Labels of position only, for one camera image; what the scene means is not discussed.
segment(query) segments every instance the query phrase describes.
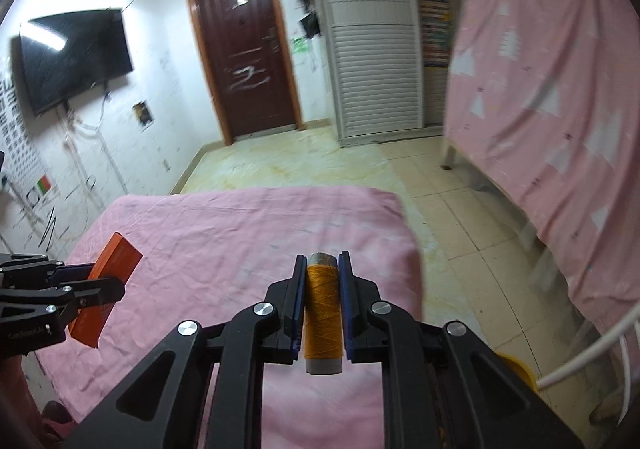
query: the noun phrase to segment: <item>pink bedspread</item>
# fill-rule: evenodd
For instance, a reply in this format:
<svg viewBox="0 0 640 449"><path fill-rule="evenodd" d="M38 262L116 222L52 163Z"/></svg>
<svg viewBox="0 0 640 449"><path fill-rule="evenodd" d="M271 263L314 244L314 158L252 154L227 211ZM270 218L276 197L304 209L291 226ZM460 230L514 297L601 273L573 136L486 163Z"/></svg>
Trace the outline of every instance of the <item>pink bedspread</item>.
<svg viewBox="0 0 640 449"><path fill-rule="evenodd" d="M628 0L465 0L446 136L525 211L601 332L640 299L639 130Z"/></svg>
<svg viewBox="0 0 640 449"><path fill-rule="evenodd" d="M177 196L125 196L84 235L68 263L94 261L114 231L144 257L97 350L75 339L38 358L76 420L84 418L180 321L228 321L291 277L297 254L350 251L356 275L420 317L420 255L401 204L375 189L305 187ZM380 365L341 375L266 365L263 447L384 446Z"/></svg>

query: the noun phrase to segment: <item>white louvered cabinet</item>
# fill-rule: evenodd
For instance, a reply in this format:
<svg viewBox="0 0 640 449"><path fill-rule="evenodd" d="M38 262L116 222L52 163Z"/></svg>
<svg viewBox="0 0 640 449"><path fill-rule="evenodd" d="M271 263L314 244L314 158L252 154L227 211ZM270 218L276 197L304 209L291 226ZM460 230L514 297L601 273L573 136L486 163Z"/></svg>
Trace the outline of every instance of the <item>white louvered cabinet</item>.
<svg viewBox="0 0 640 449"><path fill-rule="evenodd" d="M321 0L342 145L423 128L416 0Z"/></svg>

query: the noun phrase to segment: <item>orange thread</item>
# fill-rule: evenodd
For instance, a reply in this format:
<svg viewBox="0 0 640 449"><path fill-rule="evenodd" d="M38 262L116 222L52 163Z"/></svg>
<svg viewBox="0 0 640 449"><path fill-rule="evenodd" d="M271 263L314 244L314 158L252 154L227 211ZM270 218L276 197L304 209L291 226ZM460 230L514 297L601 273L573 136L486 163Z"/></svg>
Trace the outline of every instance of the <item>orange thread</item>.
<svg viewBox="0 0 640 449"><path fill-rule="evenodd" d="M342 320L338 298L338 269L306 267L305 358L342 358Z"/></svg>

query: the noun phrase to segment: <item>floor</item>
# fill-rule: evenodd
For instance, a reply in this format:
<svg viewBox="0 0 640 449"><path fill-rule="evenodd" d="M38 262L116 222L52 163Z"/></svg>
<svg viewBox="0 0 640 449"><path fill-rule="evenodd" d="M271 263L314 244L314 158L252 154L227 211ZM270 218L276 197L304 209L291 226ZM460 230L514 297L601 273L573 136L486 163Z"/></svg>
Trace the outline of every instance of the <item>floor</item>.
<svg viewBox="0 0 640 449"><path fill-rule="evenodd" d="M423 321L460 319L495 351L547 374L571 354L581 321L564 280L540 289L543 245L519 234L526 222L498 191L469 187L464 161L443 171L441 148L438 137L340 148L327 127L286 132L207 153L182 192L315 184L394 192L422 249ZM588 414L613 386L601 361L541 395L591 448L610 427L591 426Z"/></svg>

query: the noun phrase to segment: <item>door frame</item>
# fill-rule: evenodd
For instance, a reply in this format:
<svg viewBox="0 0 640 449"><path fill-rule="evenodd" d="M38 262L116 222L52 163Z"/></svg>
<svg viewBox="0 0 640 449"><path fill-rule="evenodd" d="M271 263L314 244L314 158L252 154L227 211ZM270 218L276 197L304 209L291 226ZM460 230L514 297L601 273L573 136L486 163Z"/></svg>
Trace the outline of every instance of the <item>door frame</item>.
<svg viewBox="0 0 640 449"><path fill-rule="evenodd" d="M289 94L291 97L291 106L293 109L293 115L296 119L296 129L306 129L305 124L302 122L302 113L300 111L300 101L298 99L298 89L296 86L296 80L293 76L293 66L291 62L291 54L289 53L289 40L287 39L287 33L284 28L284 20L282 18L282 7L280 0L271 0L273 3L273 12L276 18L276 28L278 29L278 38L280 39L280 50L283 53L284 69L287 74L287 86L289 88ZM207 85L209 87L209 95L211 96L214 111L220 122L220 129L222 130L222 137L225 145L231 145L234 143L234 137L231 134L231 128L228 122L228 116L225 108L220 99L218 84L216 82L216 76L213 73L213 69L209 64L209 58L207 56L207 48L204 41L204 32L202 31L202 25L200 23L200 17L198 16L198 7L196 0L187 0L189 3L189 14L191 19L191 26L196 35L196 42L198 44L198 53L200 55L200 62L204 68L205 77L207 79Z"/></svg>

